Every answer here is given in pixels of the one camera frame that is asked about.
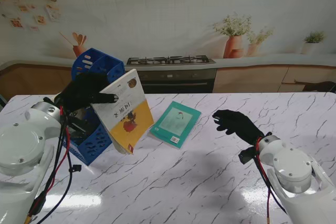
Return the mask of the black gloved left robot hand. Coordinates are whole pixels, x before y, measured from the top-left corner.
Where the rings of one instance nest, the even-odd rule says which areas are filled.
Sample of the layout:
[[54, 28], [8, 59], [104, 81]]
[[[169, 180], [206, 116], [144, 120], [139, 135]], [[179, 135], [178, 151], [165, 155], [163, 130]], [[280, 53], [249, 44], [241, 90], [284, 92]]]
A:
[[116, 94], [101, 93], [109, 85], [106, 74], [86, 72], [78, 75], [66, 88], [56, 95], [54, 104], [62, 106], [71, 113], [91, 104], [116, 103], [119, 97]]

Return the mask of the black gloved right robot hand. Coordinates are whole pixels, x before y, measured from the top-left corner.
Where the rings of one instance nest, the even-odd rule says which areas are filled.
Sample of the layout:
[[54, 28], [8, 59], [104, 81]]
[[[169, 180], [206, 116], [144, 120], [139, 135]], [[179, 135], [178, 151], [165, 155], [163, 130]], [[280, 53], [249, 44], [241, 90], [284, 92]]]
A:
[[256, 145], [264, 133], [244, 114], [232, 110], [217, 110], [212, 115], [218, 131], [225, 131], [227, 135], [236, 134], [250, 145]]

